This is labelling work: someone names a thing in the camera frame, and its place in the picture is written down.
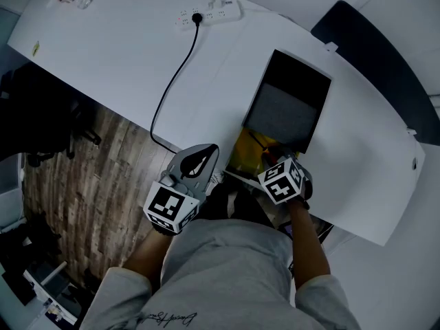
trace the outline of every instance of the power outlet socket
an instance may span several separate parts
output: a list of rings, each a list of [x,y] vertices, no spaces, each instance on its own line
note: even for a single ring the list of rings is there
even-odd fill
[[[216,25],[218,23],[226,23],[238,21],[241,19],[240,6],[236,0],[226,0],[221,8],[208,9],[208,6],[193,7],[180,10],[175,19],[175,25],[179,30],[191,30],[195,28],[192,20],[193,14],[200,13],[203,20],[200,26]]]

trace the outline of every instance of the signature lettering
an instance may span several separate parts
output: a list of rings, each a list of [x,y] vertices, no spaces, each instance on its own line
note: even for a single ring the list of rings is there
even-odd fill
[[[157,325],[164,325],[164,328],[172,321],[176,321],[176,320],[180,320],[182,325],[186,325],[186,327],[188,327],[188,325],[193,321],[193,319],[197,316],[197,313],[192,313],[189,316],[175,316],[174,314],[172,314],[171,316],[168,316],[168,313],[164,313],[163,311],[160,311],[157,314],[149,314],[145,319],[143,319],[142,322],[144,322],[145,320],[151,319],[151,320],[155,320]]]

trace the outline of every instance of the curved desk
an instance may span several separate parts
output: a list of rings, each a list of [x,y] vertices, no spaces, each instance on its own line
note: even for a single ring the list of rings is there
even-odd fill
[[[194,30],[176,30],[174,18],[205,0],[94,0],[86,10],[48,1],[31,0],[8,44],[149,129],[194,37]],[[313,175],[311,213],[384,245],[415,189],[423,150],[385,98],[344,59],[295,23],[239,1],[240,21],[201,28],[155,133],[179,148],[216,143],[224,167],[274,49],[302,59],[333,79],[309,149],[300,156]]]

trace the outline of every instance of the yellow sticker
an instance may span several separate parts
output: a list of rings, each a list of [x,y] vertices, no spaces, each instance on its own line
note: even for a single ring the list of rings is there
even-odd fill
[[[32,56],[36,55],[36,52],[40,49],[40,43],[38,41],[36,41],[35,45],[34,45],[34,49],[32,49]]]

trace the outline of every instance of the white cube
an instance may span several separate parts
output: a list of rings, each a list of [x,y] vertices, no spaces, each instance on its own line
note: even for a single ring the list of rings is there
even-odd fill
[[[151,222],[179,233],[198,214],[199,203],[198,199],[154,181],[146,198],[144,212]]]
[[[289,158],[258,175],[258,180],[270,199],[279,204],[301,193],[304,176],[303,170]]]

